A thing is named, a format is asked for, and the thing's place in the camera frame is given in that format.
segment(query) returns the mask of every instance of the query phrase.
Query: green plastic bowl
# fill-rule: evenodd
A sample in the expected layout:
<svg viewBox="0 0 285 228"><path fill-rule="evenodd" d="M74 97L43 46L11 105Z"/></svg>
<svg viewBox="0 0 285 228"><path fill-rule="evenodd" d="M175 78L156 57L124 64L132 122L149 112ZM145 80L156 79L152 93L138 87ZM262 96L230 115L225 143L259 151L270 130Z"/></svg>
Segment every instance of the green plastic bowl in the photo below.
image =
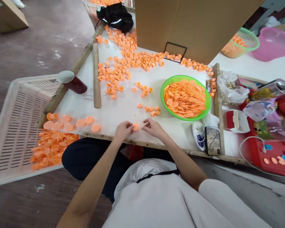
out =
<svg viewBox="0 0 285 228"><path fill-rule="evenodd" d="M200 86L202 86L202 87L205 88L205 86L204 86L202 83L200 83L200 81L196 80L195 78L186 76L186 75L176 75L176 76L170 77L170 78L168 78L168 79L164 82L164 84L163 84L162 87L161 87L161 101L162 101L162 104L165 106L165 108L167 109L167 111L168 111L172 116L174 116L174 117L176 117L176 118L178 118L178 119L185 120L185 121L196 121L196 120L200 120L200 119L204 118L204 117L207 115L207 113L209 112L209 110L210 110L210 108L211 108L211 98L210 98L210 95L209 95L209 93L208 93L208 91L207 91L206 88L205 88L205 95L206 95L206 97L205 97L205 100L206 100L205 106L206 106L206 109L205 109L204 111L202 111L202 113L199 114L199 115L196 116L196 117L192 117L192 118L179 117L179 116L176 115L174 112L172 112L172 111L168 108L168 106L166 105L166 103L165 103L165 100L164 100L164 92L165 92L166 86L169 85L169 84L171 84L171 83L173 83L173 82L181 81L181 80L183 80L183 79L187 79L188 81L194 80L197 85L200 85Z"/></svg>
<svg viewBox="0 0 285 228"><path fill-rule="evenodd" d="M223 47L221 52L229 57L229 58L238 58L243 54L246 54L250 51L254 51L259 48L260 41L259 38L251 31L245 28L240 28L240 30L236 33L236 35L240 36L247 47L237 44L232 39Z"/></svg>

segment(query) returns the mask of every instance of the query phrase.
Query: red tray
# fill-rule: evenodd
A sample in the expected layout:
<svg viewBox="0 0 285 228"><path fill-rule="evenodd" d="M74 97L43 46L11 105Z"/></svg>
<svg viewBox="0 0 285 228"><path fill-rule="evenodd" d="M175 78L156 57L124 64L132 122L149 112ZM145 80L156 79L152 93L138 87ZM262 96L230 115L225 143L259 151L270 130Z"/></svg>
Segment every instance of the red tray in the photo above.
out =
<svg viewBox="0 0 285 228"><path fill-rule="evenodd" d="M241 110L246 106L246 104L242 104L240 106ZM250 127L250 132L246 133L247 137L249 136L257 136L256 131L254 130L254 121L248 117L248 123ZM266 153L263 153L263 142L257 138L249 138L248 140L251 160L254 165L258 166L260 169L270 172L276 173L285 176L285 165L280 163L274 164L271 161L271 158L276 158L277 156L285 155L285 144L283 142L275 142L275 141L265 141L265 145L271 145L272 150L266 150ZM269 164L264 162L264 158L269 160Z"/></svg>

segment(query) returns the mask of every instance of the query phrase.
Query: wall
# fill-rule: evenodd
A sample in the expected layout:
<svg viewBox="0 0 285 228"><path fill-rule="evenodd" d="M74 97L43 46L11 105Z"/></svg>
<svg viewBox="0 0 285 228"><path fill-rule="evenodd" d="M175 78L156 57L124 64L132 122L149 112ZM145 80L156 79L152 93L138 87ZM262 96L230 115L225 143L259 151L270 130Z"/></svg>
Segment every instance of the wall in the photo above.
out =
<svg viewBox="0 0 285 228"><path fill-rule="evenodd" d="M227 184L270 226L285 228L285 184L229 168L208 159L194 160L209 178Z"/></svg>

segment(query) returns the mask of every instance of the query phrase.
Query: black pants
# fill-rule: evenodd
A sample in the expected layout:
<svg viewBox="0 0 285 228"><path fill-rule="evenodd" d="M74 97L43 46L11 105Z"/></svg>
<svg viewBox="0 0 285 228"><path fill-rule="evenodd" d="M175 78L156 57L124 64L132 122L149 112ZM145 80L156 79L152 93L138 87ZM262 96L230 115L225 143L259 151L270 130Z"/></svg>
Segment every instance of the black pants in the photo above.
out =
<svg viewBox="0 0 285 228"><path fill-rule="evenodd" d="M110 141L83 138L70 144L62 156L62 164L76 179L83 181L104 154ZM122 144L119 151L125 148ZM143 158L160 158L174 162L168 151L144 147ZM114 202L114 191L126 170L133 164L122 153L117 153L108 178L104 184L102 194Z"/></svg>

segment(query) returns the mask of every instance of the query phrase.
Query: concrete floor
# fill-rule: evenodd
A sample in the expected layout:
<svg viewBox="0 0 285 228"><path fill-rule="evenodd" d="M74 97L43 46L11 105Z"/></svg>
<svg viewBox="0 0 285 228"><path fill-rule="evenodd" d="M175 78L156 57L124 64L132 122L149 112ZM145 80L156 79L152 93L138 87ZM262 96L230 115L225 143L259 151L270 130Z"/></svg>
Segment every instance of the concrete floor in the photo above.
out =
<svg viewBox="0 0 285 228"><path fill-rule="evenodd" d="M23 0L29 28L0 34L0 112L11 81L70 70L94 34L81 0ZM65 169L0 186L0 227L55 227L80 182ZM101 197L92 227L111 203Z"/></svg>

